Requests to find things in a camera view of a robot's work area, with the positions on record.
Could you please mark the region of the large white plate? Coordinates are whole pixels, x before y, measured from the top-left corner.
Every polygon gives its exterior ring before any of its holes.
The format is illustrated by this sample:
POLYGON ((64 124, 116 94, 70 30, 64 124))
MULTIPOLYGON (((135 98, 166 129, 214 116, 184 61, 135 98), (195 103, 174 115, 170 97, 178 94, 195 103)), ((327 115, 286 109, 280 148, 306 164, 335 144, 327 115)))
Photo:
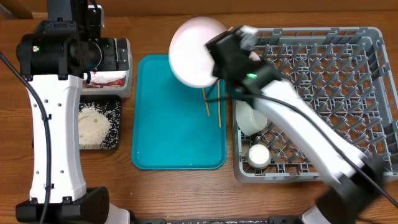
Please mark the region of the large white plate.
POLYGON ((180 82, 192 88, 214 84, 214 61, 205 44, 224 31, 226 27, 210 17, 190 19, 177 29, 169 46, 169 63, 180 82))

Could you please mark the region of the grey bowl with rice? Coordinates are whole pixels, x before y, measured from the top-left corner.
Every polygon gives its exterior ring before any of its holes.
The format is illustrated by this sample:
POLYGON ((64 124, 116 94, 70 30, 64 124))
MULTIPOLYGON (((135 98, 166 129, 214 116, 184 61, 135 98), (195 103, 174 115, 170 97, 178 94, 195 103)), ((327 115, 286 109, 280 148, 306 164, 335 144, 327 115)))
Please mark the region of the grey bowl with rice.
POLYGON ((241 132, 251 136, 262 131, 267 126, 267 118, 244 101, 237 101, 235 117, 241 132))

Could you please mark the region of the small white cup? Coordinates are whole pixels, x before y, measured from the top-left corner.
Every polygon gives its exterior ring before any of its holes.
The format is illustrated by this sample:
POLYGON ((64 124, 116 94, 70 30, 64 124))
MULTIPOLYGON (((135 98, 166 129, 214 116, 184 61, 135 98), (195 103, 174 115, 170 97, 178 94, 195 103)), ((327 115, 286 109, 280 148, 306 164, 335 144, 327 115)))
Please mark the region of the small white cup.
POLYGON ((247 163, 255 169, 264 169, 271 163, 271 153, 262 144, 251 146, 246 154, 247 163))

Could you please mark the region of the pink shallow bowl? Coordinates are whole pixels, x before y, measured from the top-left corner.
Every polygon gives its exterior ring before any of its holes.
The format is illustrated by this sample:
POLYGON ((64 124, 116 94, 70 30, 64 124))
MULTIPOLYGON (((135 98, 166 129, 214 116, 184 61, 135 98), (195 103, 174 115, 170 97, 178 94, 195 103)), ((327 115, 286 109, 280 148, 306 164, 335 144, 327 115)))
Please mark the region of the pink shallow bowl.
POLYGON ((251 52, 251 53, 249 54, 249 58, 250 58, 251 60, 253 60, 253 61, 261 61, 260 56, 258 56, 258 54, 255 53, 255 52, 251 52))

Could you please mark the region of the red snack wrapper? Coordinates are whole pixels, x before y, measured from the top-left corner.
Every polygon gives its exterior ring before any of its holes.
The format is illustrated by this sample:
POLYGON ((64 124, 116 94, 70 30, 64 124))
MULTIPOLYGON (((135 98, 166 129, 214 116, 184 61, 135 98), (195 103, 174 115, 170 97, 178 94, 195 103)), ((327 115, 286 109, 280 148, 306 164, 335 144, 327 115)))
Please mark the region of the red snack wrapper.
POLYGON ((119 79, 115 81, 111 81, 108 83, 95 83, 95 82, 90 82, 88 86, 93 86, 94 88, 102 88, 104 86, 116 86, 116 87, 121 87, 125 83, 125 79, 119 79))

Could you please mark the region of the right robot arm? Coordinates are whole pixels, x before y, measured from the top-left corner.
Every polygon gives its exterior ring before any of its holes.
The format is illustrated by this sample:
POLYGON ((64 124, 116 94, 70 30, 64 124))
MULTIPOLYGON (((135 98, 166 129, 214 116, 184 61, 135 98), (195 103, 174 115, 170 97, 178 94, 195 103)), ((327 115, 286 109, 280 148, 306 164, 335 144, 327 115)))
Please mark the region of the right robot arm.
POLYGON ((257 32, 249 26, 210 31, 204 45, 214 63, 211 74, 227 83, 230 97, 275 122, 328 185, 328 191, 295 222, 355 223, 380 195, 397 205, 384 190, 382 157, 366 157, 335 133, 275 66, 250 57, 257 32))

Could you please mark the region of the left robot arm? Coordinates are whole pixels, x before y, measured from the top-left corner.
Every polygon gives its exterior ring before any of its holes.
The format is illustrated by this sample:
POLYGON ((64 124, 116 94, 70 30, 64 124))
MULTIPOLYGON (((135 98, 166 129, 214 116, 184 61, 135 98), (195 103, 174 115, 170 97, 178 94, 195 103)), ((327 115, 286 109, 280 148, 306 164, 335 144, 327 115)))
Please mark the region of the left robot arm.
POLYGON ((29 198, 16 206, 22 223, 132 223, 134 214, 109 200, 105 187, 86 186, 80 162, 78 108, 84 82, 129 42, 104 45, 103 10, 95 1, 49 1, 48 18, 17 46, 16 75, 29 93, 34 174, 29 198))

